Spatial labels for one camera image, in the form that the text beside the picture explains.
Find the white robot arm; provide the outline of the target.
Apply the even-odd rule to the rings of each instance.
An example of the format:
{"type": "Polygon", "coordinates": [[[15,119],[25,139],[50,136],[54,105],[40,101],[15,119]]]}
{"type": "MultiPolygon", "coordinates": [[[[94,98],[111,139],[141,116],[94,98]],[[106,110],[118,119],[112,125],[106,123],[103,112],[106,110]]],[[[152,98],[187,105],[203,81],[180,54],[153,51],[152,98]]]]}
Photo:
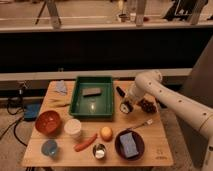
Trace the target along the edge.
{"type": "Polygon", "coordinates": [[[208,140],[201,171],[213,171],[213,109],[166,88],[161,84],[162,79],[159,70],[139,73],[128,88],[120,110],[130,113],[146,93],[156,97],[208,140]]]}

